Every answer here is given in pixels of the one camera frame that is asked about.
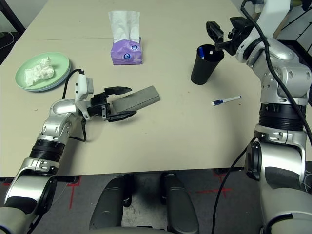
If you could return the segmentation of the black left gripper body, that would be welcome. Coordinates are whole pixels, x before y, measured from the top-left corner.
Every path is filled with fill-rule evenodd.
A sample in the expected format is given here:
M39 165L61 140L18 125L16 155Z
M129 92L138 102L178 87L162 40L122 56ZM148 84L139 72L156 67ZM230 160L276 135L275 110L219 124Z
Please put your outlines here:
M91 98L91 106L87 108L87 111L91 117L101 116L103 120L110 121L111 107L107 102L106 93L95 94Z

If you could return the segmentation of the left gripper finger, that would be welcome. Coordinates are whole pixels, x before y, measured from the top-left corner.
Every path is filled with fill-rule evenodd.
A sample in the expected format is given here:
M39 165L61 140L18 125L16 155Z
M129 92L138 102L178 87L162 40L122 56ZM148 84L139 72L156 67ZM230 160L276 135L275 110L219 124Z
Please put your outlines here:
M116 122L116 121L125 120L135 115L136 113L137 113L136 111L123 111L123 112L116 113L114 115L109 115L108 122Z
M132 91L131 88L122 86L108 87L104 89L106 97L109 95L122 95L130 91Z

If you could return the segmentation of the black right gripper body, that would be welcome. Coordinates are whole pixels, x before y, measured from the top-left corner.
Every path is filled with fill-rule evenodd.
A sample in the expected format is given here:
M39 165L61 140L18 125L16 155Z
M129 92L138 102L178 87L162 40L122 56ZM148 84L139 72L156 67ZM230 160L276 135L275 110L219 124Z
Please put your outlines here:
M224 50L230 55L235 55L240 44L248 37L252 29L253 26L251 24L234 27L228 34L230 40L225 42Z

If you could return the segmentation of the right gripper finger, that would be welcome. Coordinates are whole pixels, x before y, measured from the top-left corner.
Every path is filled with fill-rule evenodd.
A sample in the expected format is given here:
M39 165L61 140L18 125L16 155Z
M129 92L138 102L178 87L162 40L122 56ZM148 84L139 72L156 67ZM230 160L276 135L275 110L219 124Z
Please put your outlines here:
M252 27L252 23L242 16L231 17L230 22L233 27Z
M208 36L213 40L215 49L223 50L224 46L224 32L220 29L220 26L215 21L206 22L206 31Z

